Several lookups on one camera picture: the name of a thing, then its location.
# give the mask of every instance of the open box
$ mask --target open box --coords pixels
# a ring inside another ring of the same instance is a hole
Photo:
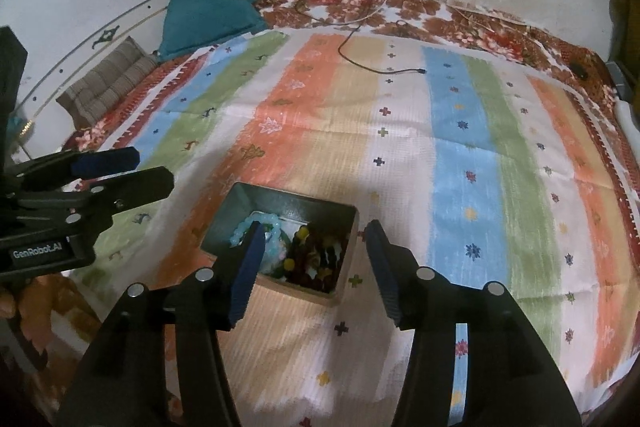
[[[230,238],[238,224],[252,212],[276,214],[300,223],[313,223],[324,233],[335,237],[348,237],[346,251],[342,255],[342,267],[335,288],[330,293],[315,291],[283,280],[258,273],[256,284],[325,306],[340,302],[349,278],[349,269],[358,237],[358,210],[355,206],[318,200],[300,194],[292,194],[274,188],[236,183],[231,187],[211,221],[200,249],[217,258],[231,250]]]

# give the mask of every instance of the bedsheet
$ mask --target bedsheet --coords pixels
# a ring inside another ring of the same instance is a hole
[[[237,181],[355,204],[361,230],[380,219],[451,281],[503,281],[580,411],[594,409],[638,350],[640,247],[632,188],[590,101],[484,52],[356,35],[355,60],[427,71],[370,73],[338,57],[344,37],[233,39],[149,90],[101,148],[137,147],[140,168],[168,166],[176,188],[118,214],[97,262],[71,279],[102,319],[130,283],[170,285],[210,264],[198,245]],[[389,425],[411,341],[386,317],[361,242],[338,307],[256,286],[220,333],[241,420],[261,426]],[[456,355],[452,419],[465,402],[463,328]],[[171,334],[166,363],[179,414]]]

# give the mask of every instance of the cushion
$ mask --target cushion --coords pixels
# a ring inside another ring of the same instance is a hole
[[[267,29],[255,0],[171,0],[158,48],[160,61]]]
[[[57,102],[71,115],[76,129],[91,127],[155,67],[156,60],[127,37]]]

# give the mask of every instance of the orange stripe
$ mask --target orange stripe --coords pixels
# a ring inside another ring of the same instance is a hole
[[[627,296],[625,285],[620,282],[628,280],[631,268],[626,233],[611,177],[566,92],[535,77],[530,76],[529,81],[549,113],[572,162],[578,193],[586,211],[601,287],[596,321],[598,341],[590,372],[594,385],[599,385],[609,378],[611,369],[620,360],[629,335],[628,328],[620,327]]]
[[[170,253],[158,267],[155,287],[174,285],[194,270],[210,265],[211,259],[198,247],[232,182],[280,188],[279,184],[300,154],[303,133],[313,127],[316,108],[330,92],[339,64],[335,50],[343,40],[342,35],[314,35],[289,63],[276,87],[256,107],[253,120],[244,126],[222,163],[209,175],[200,199],[178,230]],[[302,82],[305,86],[293,89],[292,82]],[[280,100],[292,103],[276,103]],[[282,130],[264,132],[260,124],[267,118],[280,124]],[[264,156],[243,159],[242,149],[251,145],[262,149]]]

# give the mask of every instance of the cable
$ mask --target cable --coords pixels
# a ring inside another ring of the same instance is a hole
[[[369,1],[369,12],[367,13],[367,15],[363,18],[363,20],[360,21],[360,23],[358,24],[358,26],[356,28],[354,28],[353,30],[351,30],[351,33],[349,33],[349,35],[347,36],[346,39],[344,39],[344,41],[342,42],[342,44],[340,44],[340,46],[338,46],[338,55],[340,55],[340,57],[344,58],[344,60],[346,60],[348,63],[353,64],[354,66],[357,66],[363,70],[367,70],[370,71],[371,73],[377,73],[377,74],[399,74],[399,73],[410,73],[411,71],[415,72],[415,73],[421,73],[424,74],[426,73],[426,70],[423,68],[406,68],[404,70],[391,70],[391,71],[381,71],[381,70],[376,70],[374,68],[369,68],[368,66],[364,66],[362,64],[357,63],[355,60],[351,60],[349,57],[347,57],[343,52],[342,52],[342,48],[347,44],[347,42],[349,42],[349,39],[351,39],[351,37],[353,37],[353,34],[357,31],[360,30],[360,28],[362,28],[362,25],[364,24],[364,21],[370,17],[372,14],[370,13],[370,8],[373,4],[373,0],[368,0]]]

